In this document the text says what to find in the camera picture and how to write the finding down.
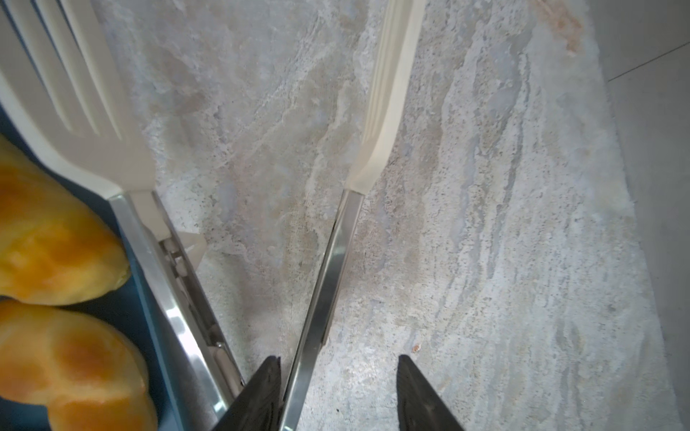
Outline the white and steel tongs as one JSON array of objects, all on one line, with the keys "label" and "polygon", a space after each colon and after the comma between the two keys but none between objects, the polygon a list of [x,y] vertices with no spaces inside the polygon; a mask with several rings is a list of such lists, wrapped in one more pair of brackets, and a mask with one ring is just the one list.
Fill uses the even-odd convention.
[{"label": "white and steel tongs", "polygon": [[261,187],[277,199],[292,181],[255,163],[260,131],[325,130],[318,102],[270,108],[313,70],[344,74],[370,29],[365,1],[5,1],[1,99],[36,156],[107,200],[208,407],[228,417],[246,395],[237,362],[178,244],[164,183],[199,161],[232,167],[237,199]]}]

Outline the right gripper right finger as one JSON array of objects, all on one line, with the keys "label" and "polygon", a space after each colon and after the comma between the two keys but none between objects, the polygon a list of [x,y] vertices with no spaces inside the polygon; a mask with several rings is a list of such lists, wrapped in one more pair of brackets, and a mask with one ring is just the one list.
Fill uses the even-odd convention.
[{"label": "right gripper right finger", "polygon": [[402,431],[464,431],[408,355],[399,357],[396,390],[399,427]]}]

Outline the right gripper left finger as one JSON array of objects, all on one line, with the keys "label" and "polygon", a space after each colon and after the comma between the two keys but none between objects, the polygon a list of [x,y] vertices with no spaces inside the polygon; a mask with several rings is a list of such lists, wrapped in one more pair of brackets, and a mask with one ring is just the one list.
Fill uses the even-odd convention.
[{"label": "right gripper left finger", "polygon": [[267,357],[213,431],[279,429],[280,357]]}]

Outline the ring shaped donut bread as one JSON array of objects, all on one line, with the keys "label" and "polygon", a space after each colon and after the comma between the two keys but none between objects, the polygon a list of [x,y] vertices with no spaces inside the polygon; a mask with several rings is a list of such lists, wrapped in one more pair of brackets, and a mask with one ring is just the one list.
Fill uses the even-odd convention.
[{"label": "ring shaped donut bread", "polygon": [[156,430],[147,364],[95,317],[1,303],[1,396],[46,407],[53,430]]}]

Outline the long striped croissant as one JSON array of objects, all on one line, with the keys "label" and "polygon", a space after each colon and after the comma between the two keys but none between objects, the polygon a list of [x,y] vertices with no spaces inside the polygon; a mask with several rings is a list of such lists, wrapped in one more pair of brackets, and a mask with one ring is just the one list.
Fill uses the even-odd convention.
[{"label": "long striped croissant", "polygon": [[73,305],[130,277],[121,240],[65,187],[1,140],[1,294],[30,305]]}]

